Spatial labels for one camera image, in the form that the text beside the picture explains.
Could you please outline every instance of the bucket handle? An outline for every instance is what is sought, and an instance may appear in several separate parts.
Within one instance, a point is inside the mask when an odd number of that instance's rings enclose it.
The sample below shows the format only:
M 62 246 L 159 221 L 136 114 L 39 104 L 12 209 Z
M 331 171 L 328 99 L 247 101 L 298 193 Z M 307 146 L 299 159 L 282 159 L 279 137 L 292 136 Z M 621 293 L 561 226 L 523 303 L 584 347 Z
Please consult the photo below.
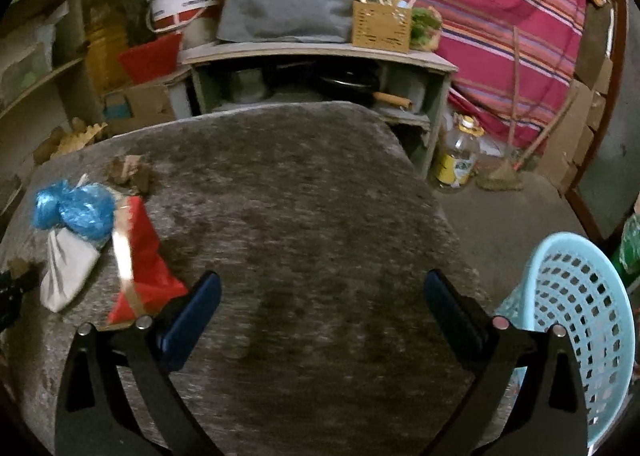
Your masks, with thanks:
M 207 6 L 203 6 L 202 8 L 200 8 L 197 11 L 196 15 L 191 17 L 189 20 L 184 22 L 178 22 L 177 24 L 172 24 L 171 26 L 167 26 L 166 28 L 160 28 L 159 30 L 155 29 L 153 24 L 151 23 L 151 6 L 149 6 L 149 8 L 146 10 L 146 27 L 149 28 L 156 35 L 160 33 L 168 33 L 169 31 L 175 31 L 181 28 L 185 28 L 186 26 L 190 25 L 194 20 L 196 20 L 200 15 L 202 15 L 205 12 L 205 10 L 210 7 L 209 2 L 212 2 L 212 1 L 214 0 L 207 0 Z

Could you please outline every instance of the white pouch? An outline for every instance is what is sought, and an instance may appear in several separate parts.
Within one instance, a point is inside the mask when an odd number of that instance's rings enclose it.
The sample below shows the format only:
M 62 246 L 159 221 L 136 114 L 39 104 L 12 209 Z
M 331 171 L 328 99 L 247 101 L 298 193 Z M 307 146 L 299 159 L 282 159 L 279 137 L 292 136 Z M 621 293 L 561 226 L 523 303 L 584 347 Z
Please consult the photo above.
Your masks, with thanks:
M 40 302 L 58 313 L 82 290 L 100 253 L 68 229 L 51 230 L 47 249 L 49 271 L 40 285 Z

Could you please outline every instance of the red and white bucket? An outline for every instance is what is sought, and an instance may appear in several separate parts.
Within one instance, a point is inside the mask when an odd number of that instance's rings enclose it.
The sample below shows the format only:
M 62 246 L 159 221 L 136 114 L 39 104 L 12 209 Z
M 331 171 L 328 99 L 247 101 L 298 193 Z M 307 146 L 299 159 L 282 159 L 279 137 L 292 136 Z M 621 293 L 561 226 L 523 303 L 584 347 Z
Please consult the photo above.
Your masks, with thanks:
M 220 6 L 217 0 L 147 0 L 149 29 L 156 34 L 182 33 L 182 49 L 216 40 Z

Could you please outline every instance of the yellow label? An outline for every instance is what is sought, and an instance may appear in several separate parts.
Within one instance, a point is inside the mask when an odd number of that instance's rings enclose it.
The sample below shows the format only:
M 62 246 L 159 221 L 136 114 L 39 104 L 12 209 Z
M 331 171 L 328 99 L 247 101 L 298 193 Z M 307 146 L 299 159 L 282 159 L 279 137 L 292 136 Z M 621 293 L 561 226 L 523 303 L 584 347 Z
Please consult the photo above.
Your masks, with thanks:
M 436 165 L 436 178 L 445 185 L 460 187 L 468 181 L 475 159 L 473 155 L 469 159 L 462 159 L 443 154 Z

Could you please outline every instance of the light blue plastic basket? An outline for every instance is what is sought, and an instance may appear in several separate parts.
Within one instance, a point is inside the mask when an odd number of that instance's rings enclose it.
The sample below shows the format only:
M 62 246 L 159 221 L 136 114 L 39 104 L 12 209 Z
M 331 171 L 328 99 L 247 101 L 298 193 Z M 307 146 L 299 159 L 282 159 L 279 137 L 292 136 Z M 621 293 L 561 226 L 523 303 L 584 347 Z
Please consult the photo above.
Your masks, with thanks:
M 557 322 L 569 331 L 587 404 L 589 446 L 595 444 L 622 406 L 636 349 L 629 299 L 609 259 L 580 235 L 550 235 L 495 314 L 529 331 L 547 331 Z

